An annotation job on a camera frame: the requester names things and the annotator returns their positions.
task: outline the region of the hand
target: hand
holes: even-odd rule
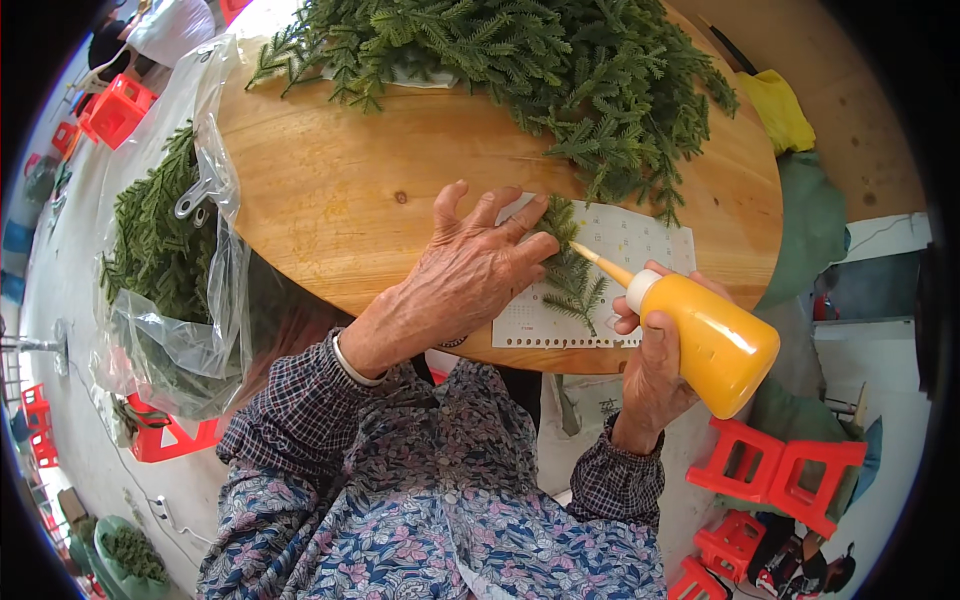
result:
[[[543,231],[520,243],[547,208],[535,196],[499,226],[500,209],[517,200],[519,186],[480,197],[460,220],[463,180],[441,190],[433,204],[433,238],[414,270],[377,296],[340,334],[340,351],[360,374],[374,378],[442,342],[464,337],[492,321],[510,300],[543,279],[540,262],[560,244]]]
[[[662,276],[673,273],[655,260],[648,260],[643,268]],[[723,286],[699,272],[691,273],[690,279],[732,301]],[[620,315],[613,326],[620,335],[628,335],[640,325],[640,317],[622,296],[613,301],[613,312]],[[660,432],[698,399],[680,377],[677,325],[665,312],[650,311],[643,324],[643,341],[630,355],[623,372],[623,410],[613,426],[613,445],[632,454],[650,454]]]

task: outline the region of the wooden table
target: wooden table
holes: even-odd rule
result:
[[[669,7],[667,17],[695,46],[717,56],[684,17]],[[259,43],[240,45],[252,57]],[[717,64],[736,86],[727,64]],[[504,184],[569,198],[582,192],[565,161],[541,155],[549,135],[521,132],[506,109],[483,94],[468,96],[461,85],[388,86],[383,112],[364,115],[329,103],[329,82],[299,86],[282,100],[282,81],[245,92],[251,72],[251,64],[233,70],[218,116],[240,178],[236,228],[270,264],[350,314],[410,272],[430,239],[433,200],[447,183],[464,178],[470,184],[462,214],[480,194]],[[733,120],[711,102],[704,154],[678,163],[686,198],[678,214],[693,229],[698,268],[749,309],[777,263],[782,197],[770,140],[750,100],[739,90],[737,96],[741,107]],[[401,193],[404,203],[397,200]],[[647,205],[624,207],[650,213]],[[619,372],[629,355],[624,348],[492,348],[490,325],[447,351],[565,373]]]

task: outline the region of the person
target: person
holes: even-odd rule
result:
[[[440,192],[405,280],[275,361],[234,415],[217,446],[229,474],[198,597],[666,596],[663,429],[698,401],[678,375],[677,328],[647,316],[623,409],[578,460],[561,507],[537,488],[538,424],[504,370],[461,359],[434,387],[411,362],[490,323],[559,250],[546,232],[524,239],[545,195],[496,226],[522,189],[487,192],[460,219],[467,192],[463,180]],[[618,333],[640,326],[624,299],[613,308]]]
[[[773,513],[758,513],[756,518],[767,530],[747,567],[747,580],[758,589],[777,598],[806,600],[839,591],[853,577],[852,543],[846,555],[828,564],[820,551],[826,539],[815,531],[808,531],[801,540],[793,518]]]
[[[121,73],[139,82],[155,64],[152,60],[141,57],[133,48],[124,50],[117,57],[117,53],[127,43],[127,37],[143,17],[141,10],[137,11],[130,21],[119,20],[120,7],[124,4],[125,2],[114,4],[110,12],[94,28],[93,39],[90,40],[90,48],[86,55],[86,62],[91,69],[110,63],[109,67],[97,75],[101,81],[107,83],[112,82],[113,78]]]

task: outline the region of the blue floral shirt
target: blue floral shirt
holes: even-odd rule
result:
[[[496,369],[461,360],[434,388],[407,363],[365,387],[337,333],[276,361],[218,445],[230,471],[198,598],[666,596],[662,436],[634,456],[611,420],[563,508]]]

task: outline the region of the artificial pine branch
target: artificial pine branch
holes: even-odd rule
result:
[[[537,230],[546,231],[560,242],[560,251],[542,263],[546,268],[545,281],[559,294],[544,294],[543,305],[580,321],[590,330],[590,337],[595,338],[593,311],[610,281],[602,275],[591,278],[592,263],[570,248],[570,242],[576,241],[580,233],[580,226],[573,220],[573,202],[552,194]]]
[[[523,131],[550,130],[546,154],[577,165],[588,203],[636,193],[676,226],[674,161],[709,139],[693,78],[730,117],[739,104],[665,15],[660,0],[305,0],[297,22],[261,48],[247,88],[285,74],[286,94],[326,67],[331,100],[372,112],[398,72],[446,70],[507,105]]]
[[[152,301],[164,317],[209,323],[216,219],[195,228],[193,219],[174,215],[174,204],[200,177],[192,122],[175,130],[163,149],[167,156],[157,168],[117,195],[116,242],[111,257],[101,256],[100,287],[110,303],[125,288]]]

